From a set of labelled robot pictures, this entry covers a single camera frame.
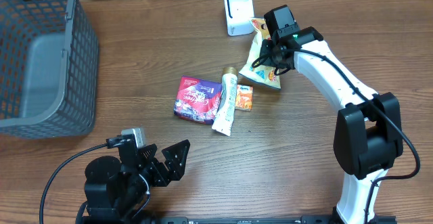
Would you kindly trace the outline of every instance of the candy box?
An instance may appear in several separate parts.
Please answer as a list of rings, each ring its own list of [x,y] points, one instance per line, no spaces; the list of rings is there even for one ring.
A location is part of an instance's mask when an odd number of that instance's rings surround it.
[[[175,115],[207,125],[213,124],[222,90],[220,83],[182,76],[176,96]]]

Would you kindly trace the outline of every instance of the snack bag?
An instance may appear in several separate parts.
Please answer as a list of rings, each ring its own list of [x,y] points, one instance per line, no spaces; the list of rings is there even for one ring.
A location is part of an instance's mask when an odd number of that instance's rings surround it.
[[[237,85],[236,110],[251,111],[252,109],[252,87],[247,85]]]
[[[220,83],[182,76],[174,107],[175,115],[207,125],[213,124],[222,90]]]
[[[281,89],[279,76],[274,75],[274,67],[261,65],[258,68],[251,67],[253,61],[260,56],[263,39],[271,39],[267,30],[265,20],[262,18],[251,19],[251,24],[254,26],[256,36],[253,38],[250,48],[250,54],[245,66],[240,70],[240,74],[257,83],[268,85],[275,89]]]

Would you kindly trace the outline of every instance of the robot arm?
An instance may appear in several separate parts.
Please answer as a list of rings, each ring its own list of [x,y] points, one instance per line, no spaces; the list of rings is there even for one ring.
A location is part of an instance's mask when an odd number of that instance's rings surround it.
[[[338,112],[334,153],[345,174],[342,196],[336,207],[339,216],[336,222],[364,223],[371,182],[386,175],[394,159],[403,153],[403,143],[400,135],[390,129],[372,112],[364,99],[354,92],[343,79],[341,72],[362,95],[401,128],[398,101],[391,93],[378,95],[374,89],[357,79],[338,61],[323,36],[314,28],[300,30],[287,5],[265,14],[265,20],[269,33],[272,34],[273,53],[270,54],[273,54],[273,57],[266,58],[262,64],[278,69],[285,68],[283,73],[296,69],[318,88]],[[337,71],[322,58],[301,51],[324,55],[341,71]],[[376,126],[366,129],[365,120],[377,121]],[[378,188],[375,188],[367,212],[368,221],[374,218],[373,206],[377,194]]]
[[[326,55],[368,99],[373,99],[373,95],[377,94],[374,89],[364,85],[338,61],[325,41],[312,41],[303,45],[302,49]],[[307,77],[318,88],[335,111],[344,109],[348,104],[359,105],[364,102],[357,94],[353,93],[353,90],[335,68],[320,58],[307,53],[295,52],[294,66],[299,73]],[[362,223],[364,221],[365,203],[367,202],[371,182],[378,177],[385,176],[387,172],[388,170],[380,169],[368,174],[362,180],[357,179],[354,175],[344,174],[342,195],[336,207],[337,213],[344,223]],[[378,188],[375,188],[371,199],[368,221],[374,218],[373,206],[378,190]]]
[[[150,200],[150,187],[166,187],[179,181],[185,173],[189,141],[184,140],[162,150],[165,162],[155,158],[155,144],[146,145],[142,128],[127,129],[122,135],[107,139],[107,148],[118,148],[120,160],[102,156],[90,162],[85,170],[83,206],[77,223],[149,223],[143,219],[143,208]],[[135,210],[138,203],[146,201]]]
[[[345,75],[354,83],[359,91],[368,99],[373,99],[373,95],[377,94],[374,89],[364,85],[333,55],[326,41],[311,41],[302,46],[302,49],[313,51],[315,53],[326,55],[333,61]],[[327,62],[320,58],[307,54],[295,52],[294,54],[295,69],[307,77],[318,90],[325,96],[332,108],[337,112],[352,103],[358,105],[364,102],[358,95],[353,93],[353,90],[348,86],[346,81],[340,74]]]

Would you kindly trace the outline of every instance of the yellow snack package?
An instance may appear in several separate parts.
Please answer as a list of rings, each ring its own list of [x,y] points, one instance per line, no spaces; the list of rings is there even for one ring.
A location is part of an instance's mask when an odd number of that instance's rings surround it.
[[[279,76],[274,75],[274,67],[261,65],[257,68],[251,67],[253,61],[260,56],[263,39],[271,39],[266,22],[263,18],[253,18],[250,20],[253,25],[256,36],[251,42],[250,54],[245,66],[239,71],[242,76],[253,80],[254,82],[268,85],[275,89],[281,89]]]

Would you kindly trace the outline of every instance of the product packaging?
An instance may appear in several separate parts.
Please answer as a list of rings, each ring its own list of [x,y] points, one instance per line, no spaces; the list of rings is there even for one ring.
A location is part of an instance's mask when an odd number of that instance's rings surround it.
[[[252,87],[251,86],[237,85],[235,109],[251,111],[252,109]]]
[[[237,92],[237,70],[235,68],[224,68],[222,84],[223,94],[221,96],[221,105],[219,106],[212,129],[230,136],[231,126],[235,116]]]
[[[175,115],[211,125],[218,111],[222,90],[220,83],[182,76],[175,102]]]
[[[242,76],[253,80],[254,82],[268,85],[275,89],[281,89],[279,76],[274,75],[274,67],[261,65],[257,68],[251,67],[253,61],[260,56],[263,39],[271,39],[269,31],[266,27],[265,20],[262,18],[251,19],[251,24],[254,26],[256,36],[251,43],[250,54],[245,66],[239,71]]]

